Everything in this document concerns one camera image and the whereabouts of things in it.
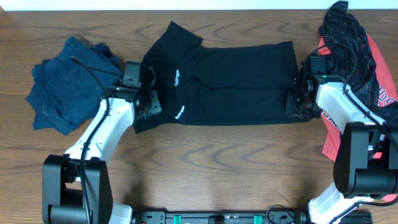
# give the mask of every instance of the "black cloth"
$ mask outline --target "black cloth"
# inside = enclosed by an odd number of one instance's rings
[[[373,60],[368,38],[358,20],[347,13],[348,1],[338,1],[332,5],[323,18],[319,33],[326,44],[341,43],[354,50],[358,64],[349,80],[355,96],[367,107],[377,106],[379,83],[376,78],[376,63]],[[332,57],[327,57],[326,69],[345,78],[352,71],[354,57],[344,47],[331,46]]]
[[[155,70],[161,114],[137,119],[137,133],[163,123],[281,124],[295,89],[291,42],[255,47],[206,48],[202,38],[171,22],[142,60]]]
[[[36,112],[33,129],[55,128],[64,135],[75,130],[98,111],[102,90],[81,65],[71,61],[74,56],[84,64],[123,75],[118,58],[104,44],[89,48],[74,37],[51,60],[43,60],[32,70],[34,86],[26,98]],[[120,76],[92,70],[107,88],[117,84]]]

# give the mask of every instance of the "wooden table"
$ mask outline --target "wooden table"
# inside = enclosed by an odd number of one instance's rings
[[[398,85],[398,13],[350,11],[378,44]],[[138,60],[170,21],[207,47],[293,40],[298,63],[318,45],[325,11],[0,12],[0,223],[42,223],[42,163],[61,155],[86,129],[69,136],[33,131],[26,102],[31,70],[53,58],[71,35],[106,42],[123,60]],[[266,210],[300,207],[333,181],[321,149],[326,129],[309,123],[266,126],[164,124],[128,129],[111,160],[114,199],[168,210]],[[398,207],[369,208],[376,223],[396,223]]]

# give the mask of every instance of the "red cloth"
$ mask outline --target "red cloth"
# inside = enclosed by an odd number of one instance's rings
[[[373,41],[371,36],[367,34],[369,46],[371,48],[372,56],[374,61],[376,62],[376,78],[380,85],[379,90],[379,103],[380,107],[387,106],[395,101],[397,101],[397,91],[394,85],[394,81],[392,80],[390,71],[387,68],[387,64],[384,61],[379,48],[376,43]],[[325,42],[323,38],[319,42],[319,47],[324,45]],[[327,47],[319,50],[322,55],[330,54],[331,52]],[[340,146],[340,130],[334,124],[332,119],[329,117],[326,111],[322,112],[322,120],[328,130],[328,135],[326,137],[325,144],[323,145],[322,153],[329,157],[331,160],[335,161],[338,148]],[[395,195],[388,195],[384,197],[384,200],[391,201],[395,198]]]

